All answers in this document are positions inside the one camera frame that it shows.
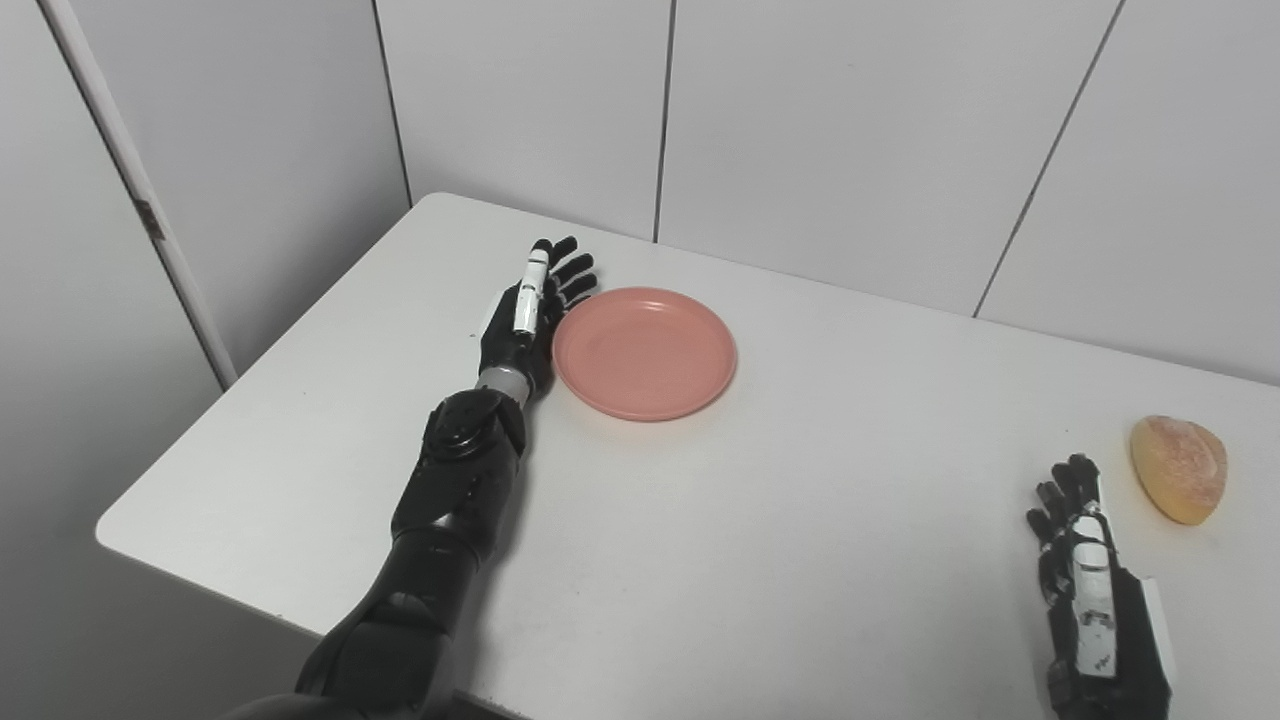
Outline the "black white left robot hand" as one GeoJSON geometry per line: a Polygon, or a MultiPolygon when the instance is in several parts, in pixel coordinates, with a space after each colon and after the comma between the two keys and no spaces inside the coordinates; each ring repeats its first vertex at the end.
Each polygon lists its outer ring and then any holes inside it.
{"type": "Polygon", "coordinates": [[[598,288],[595,259],[573,236],[539,240],[520,281],[500,296],[480,338],[477,387],[525,405],[553,380],[552,342],[562,320],[598,288]]]}

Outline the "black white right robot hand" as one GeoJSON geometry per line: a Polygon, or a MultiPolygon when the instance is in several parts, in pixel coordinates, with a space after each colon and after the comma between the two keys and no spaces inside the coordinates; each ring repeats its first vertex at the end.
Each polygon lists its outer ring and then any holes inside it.
{"type": "Polygon", "coordinates": [[[1052,466],[1036,497],[1025,519],[1039,546],[1053,647],[1046,687],[1056,717],[1169,717],[1174,665],[1158,589],[1120,561],[1100,469],[1074,454],[1052,466]]]}

